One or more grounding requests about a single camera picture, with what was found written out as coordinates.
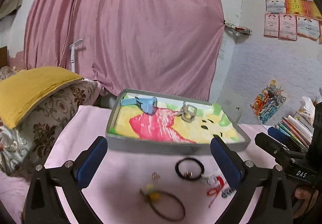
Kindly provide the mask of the right hand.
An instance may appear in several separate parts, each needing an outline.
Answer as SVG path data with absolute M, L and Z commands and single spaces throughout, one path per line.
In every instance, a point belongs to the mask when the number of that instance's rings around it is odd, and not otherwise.
M 310 190 L 309 188 L 297 188 L 295 190 L 295 197 L 298 200 L 304 200 L 304 202 L 293 213 L 293 218 L 296 219 L 303 214 L 309 212 L 315 205 L 319 195 L 318 190 Z

